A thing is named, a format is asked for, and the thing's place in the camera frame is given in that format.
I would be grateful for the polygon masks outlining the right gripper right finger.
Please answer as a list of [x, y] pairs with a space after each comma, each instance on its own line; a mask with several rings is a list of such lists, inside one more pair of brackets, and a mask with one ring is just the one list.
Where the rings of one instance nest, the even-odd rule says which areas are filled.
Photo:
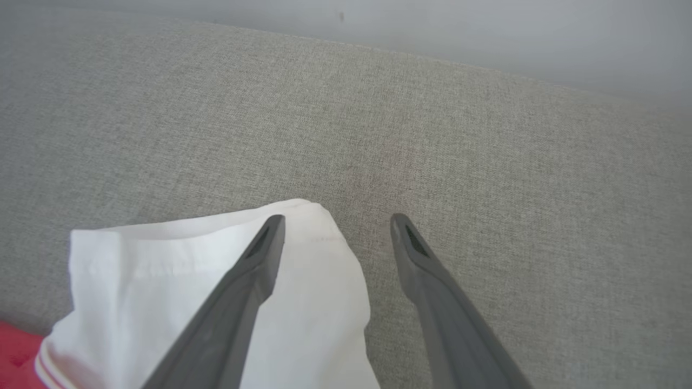
[[400, 284], [422, 326], [434, 389], [533, 389], [411, 219], [390, 220]]

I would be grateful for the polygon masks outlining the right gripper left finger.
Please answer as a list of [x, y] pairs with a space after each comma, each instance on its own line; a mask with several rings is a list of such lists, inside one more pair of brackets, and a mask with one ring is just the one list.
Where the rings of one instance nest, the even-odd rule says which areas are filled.
[[142, 389], [239, 389], [259, 307], [274, 292], [285, 240], [269, 217]]

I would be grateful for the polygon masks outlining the red garment with white panel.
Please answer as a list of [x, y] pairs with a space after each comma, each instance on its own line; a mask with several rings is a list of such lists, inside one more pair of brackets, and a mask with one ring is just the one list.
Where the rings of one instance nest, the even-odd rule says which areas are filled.
[[366, 353], [362, 268], [331, 214], [304, 199], [72, 231], [74, 309], [45, 338], [0, 324], [0, 389], [141, 389], [275, 214], [285, 217], [285, 242], [240, 388], [380, 389]]

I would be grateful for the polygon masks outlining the grey fabric sofa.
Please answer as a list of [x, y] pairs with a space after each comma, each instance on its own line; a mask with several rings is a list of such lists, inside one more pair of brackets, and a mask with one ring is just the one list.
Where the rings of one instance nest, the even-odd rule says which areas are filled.
[[302, 198], [370, 294], [386, 389], [428, 389], [390, 216], [535, 387], [692, 389], [692, 123], [497, 71], [148, 15], [0, 13], [0, 320], [71, 310], [68, 235]]

